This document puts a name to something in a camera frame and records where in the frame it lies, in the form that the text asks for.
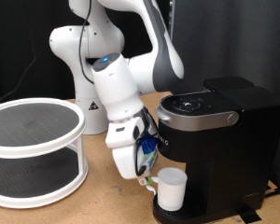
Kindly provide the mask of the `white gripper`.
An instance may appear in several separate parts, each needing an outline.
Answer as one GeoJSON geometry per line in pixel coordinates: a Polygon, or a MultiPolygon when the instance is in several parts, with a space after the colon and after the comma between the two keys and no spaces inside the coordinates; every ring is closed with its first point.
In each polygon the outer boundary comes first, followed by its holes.
{"type": "MultiPolygon", "coordinates": [[[[135,171],[136,145],[113,148],[112,155],[119,173],[124,179],[137,178],[137,174],[135,171]]],[[[141,186],[146,186],[148,178],[141,177],[138,179],[138,182],[141,186]]]]}

